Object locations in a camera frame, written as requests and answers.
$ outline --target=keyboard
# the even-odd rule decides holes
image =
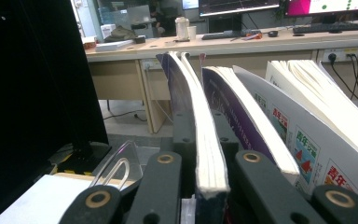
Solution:
[[[358,23],[333,23],[333,24],[312,24],[311,26],[301,26],[293,28],[294,34],[310,33],[339,33],[341,31],[356,31]]]
[[[223,33],[214,33],[204,35],[202,40],[212,40],[212,39],[225,39],[225,38],[237,38],[246,35],[256,35],[260,34],[259,30],[242,30],[242,31],[225,31]]]

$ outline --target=book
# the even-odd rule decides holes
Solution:
[[[194,116],[197,143],[196,220],[199,223],[221,223],[230,191],[225,156],[200,81],[188,63],[186,53],[180,54],[181,59],[178,54],[170,51],[157,55],[157,58],[168,79],[172,111],[192,110]]]
[[[132,43],[134,43],[133,39],[123,40],[123,41],[118,41],[118,42],[111,42],[111,43],[97,44],[95,47],[95,52],[116,51],[116,50],[124,48]]]
[[[202,75],[210,107],[226,116],[243,148],[266,155],[294,185],[299,178],[296,161],[233,70],[209,66],[202,68]]]
[[[304,107],[298,116],[308,111],[314,117],[303,117],[303,133],[296,136],[307,139],[312,147],[307,144],[302,150],[292,151],[297,160],[306,150],[315,151],[314,161],[302,167],[309,174],[302,175],[300,188],[310,193],[317,185],[335,184],[358,193],[358,107],[313,61],[269,62],[266,81]]]

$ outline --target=paper on desk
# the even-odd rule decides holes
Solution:
[[[63,213],[90,181],[44,175],[0,215],[0,223],[59,223]]]
[[[128,46],[133,43],[133,40],[124,40],[112,43],[105,43],[105,44],[97,44],[95,47],[96,52],[104,52],[104,51],[115,51],[125,46]]]

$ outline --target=metal ring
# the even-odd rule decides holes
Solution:
[[[345,198],[346,202],[342,202],[339,199],[337,199],[336,198],[337,195]],[[345,193],[342,193],[342,192],[339,192],[336,190],[328,190],[325,193],[325,196],[330,202],[332,202],[338,206],[345,207],[345,208],[351,208],[351,207],[355,206],[354,200],[350,196],[348,196],[348,194],[345,194]]]
[[[243,158],[249,162],[260,162],[261,161],[261,157],[259,157],[257,154],[254,154],[252,152],[243,154]]]
[[[160,163],[170,163],[173,161],[173,156],[171,155],[161,155],[157,158],[157,161]]]
[[[92,198],[97,195],[103,195],[103,199],[100,202],[94,202]],[[98,190],[93,192],[89,197],[86,198],[86,206],[89,208],[99,208],[106,205],[110,200],[110,193],[106,190]]]

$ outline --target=white cup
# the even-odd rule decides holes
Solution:
[[[196,39],[197,26],[188,26],[187,31],[189,39]]]

